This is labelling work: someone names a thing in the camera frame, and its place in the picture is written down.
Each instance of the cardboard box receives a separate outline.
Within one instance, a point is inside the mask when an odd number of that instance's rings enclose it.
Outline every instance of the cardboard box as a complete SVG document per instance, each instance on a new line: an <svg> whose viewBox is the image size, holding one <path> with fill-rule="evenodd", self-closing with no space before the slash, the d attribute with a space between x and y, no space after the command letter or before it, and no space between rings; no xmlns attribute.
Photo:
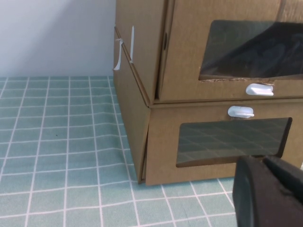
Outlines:
<svg viewBox="0 0 303 227"><path fill-rule="evenodd" d="M302 99L151 104L117 33L115 39L114 83L139 183L234 176L242 155L301 166ZM250 107L254 117L230 117L231 106Z"/></svg>
<svg viewBox="0 0 303 227"><path fill-rule="evenodd" d="M116 27L151 104L298 98L302 11L302 0L117 0ZM248 95L253 83L273 96Z"/></svg>

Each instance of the black plastic tool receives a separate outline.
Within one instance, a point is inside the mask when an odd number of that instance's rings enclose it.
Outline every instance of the black plastic tool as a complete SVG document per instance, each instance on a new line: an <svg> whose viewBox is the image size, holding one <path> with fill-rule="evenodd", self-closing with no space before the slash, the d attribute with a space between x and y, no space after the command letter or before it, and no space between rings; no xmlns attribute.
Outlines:
<svg viewBox="0 0 303 227"><path fill-rule="evenodd" d="M303 227L303 171L277 157L241 157L232 197L238 227Z"/></svg>

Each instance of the drawer pull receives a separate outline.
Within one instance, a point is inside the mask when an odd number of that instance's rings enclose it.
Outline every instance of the drawer pull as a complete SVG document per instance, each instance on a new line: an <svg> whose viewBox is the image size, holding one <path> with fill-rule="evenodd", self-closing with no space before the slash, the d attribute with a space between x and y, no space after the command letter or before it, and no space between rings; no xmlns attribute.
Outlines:
<svg viewBox="0 0 303 227"><path fill-rule="evenodd" d="M255 116L252 108L243 106L231 106L227 113L230 117L250 118Z"/></svg>
<svg viewBox="0 0 303 227"><path fill-rule="evenodd" d="M264 84L250 84L246 88L246 94L250 96L273 96L273 86Z"/></svg>

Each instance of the clear plastic window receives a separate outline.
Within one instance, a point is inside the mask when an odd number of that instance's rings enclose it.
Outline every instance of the clear plastic window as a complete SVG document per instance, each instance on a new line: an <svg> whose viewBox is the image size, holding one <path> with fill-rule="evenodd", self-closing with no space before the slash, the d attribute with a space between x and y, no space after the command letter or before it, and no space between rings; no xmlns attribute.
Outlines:
<svg viewBox="0 0 303 227"><path fill-rule="evenodd" d="M200 80L294 77L303 72L303 24L215 20Z"/></svg>
<svg viewBox="0 0 303 227"><path fill-rule="evenodd" d="M177 167L231 163L240 156L281 157L291 122L291 118L279 118L184 123Z"/></svg>

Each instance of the cardboard edge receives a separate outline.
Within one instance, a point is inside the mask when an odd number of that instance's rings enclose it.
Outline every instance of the cardboard edge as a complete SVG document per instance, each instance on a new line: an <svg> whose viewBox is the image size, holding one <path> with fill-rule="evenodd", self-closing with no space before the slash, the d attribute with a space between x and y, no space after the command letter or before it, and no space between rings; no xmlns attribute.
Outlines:
<svg viewBox="0 0 303 227"><path fill-rule="evenodd" d="M120 39L121 36L120 36L119 32L116 30L116 28L115 28L115 31L116 31L117 37ZM123 49L122 54L126 57L126 60L128 61L127 66L130 67L131 73L133 74L132 76L134 76L134 72L133 72L133 69L132 69L131 64L130 64L130 56L128 55L128 52L126 51L126 47L125 47L124 44L122 44L122 49ZM115 87L119 87L118 84L117 84L118 80L119 80L119 78L114 74ZM137 85L136 80L135 80L135 85L136 85L137 89L139 90L139 92L142 95L141 88ZM120 92L117 91L117 98L118 98L118 101L120 103L121 96L119 95L119 93ZM149 124L150 124L151 110L146 105L143 96L139 96L139 98L141 98L141 101L142 101L141 104L137 104L137 105L140 105L139 108L141 108L142 110L144 108L146 108L146 110L148 109L148 111L146 111L146 113L145 113L146 116L144 116L144 114L142 113L143 117L145 118L144 125L142 126L142 128L143 128L143 130L142 130L143 131L143 140L144 141L142 142L142 146L137 149L137 150L142 151L142 157L138 161L139 164L137 164L137 168L135 168L137 181L138 181L138 183L142 183L145 180L144 179L144 176L145 176L144 169L146 169L146 152L147 152L146 147L147 147L147 136L148 136L148 129L149 129Z"/></svg>
<svg viewBox="0 0 303 227"><path fill-rule="evenodd" d="M172 27L172 21L174 17L174 9L175 9L175 0L168 0L166 6L166 16L163 28L163 38L162 38L162 48L160 52L160 59L159 59L159 73L157 77L157 86L156 86L156 98L160 97L163 87L163 80L164 80L164 72L166 67L166 59L169 50L169 40L170 40L170 33Z"/></svg>
<svg viewBox="0 0 303 227"><path fill-rule="evenodd" d="M123 38L121 37L121 35L120 35L119 30L118 30L117 27L115 27L115 31L116 31L118 37L119 37L120 39L123 39ZM147 107L150 107L151 101L150 101L150 99L148 98L148 95L147 95L147 92L146 92L146 90L145 90L145 88L144 88L144 86L143 86L143 83L142 83L140 77L138 76L138 72L137 72L137 70L136 70L134 64L132 63L132 60L131 60L131 58L130 58L130 54L129 54L129 52L128 52L128 50L127 50L127 48L125 47L124 44L122 45L122 48L123 48L124 54L126 55L126 58L127 58L127 60L128 60L128 64L129 64L129 66L130 66L130 68L131 68L131 70L132 70L132 72L133 72L133 76L134 76L134 79L135 79L135 81L136 81L136 83L137 83L137 86L138 86L138 88L139 88L139 90L140 90L142 99L143 99L145 105L146 105Z"/></svg>

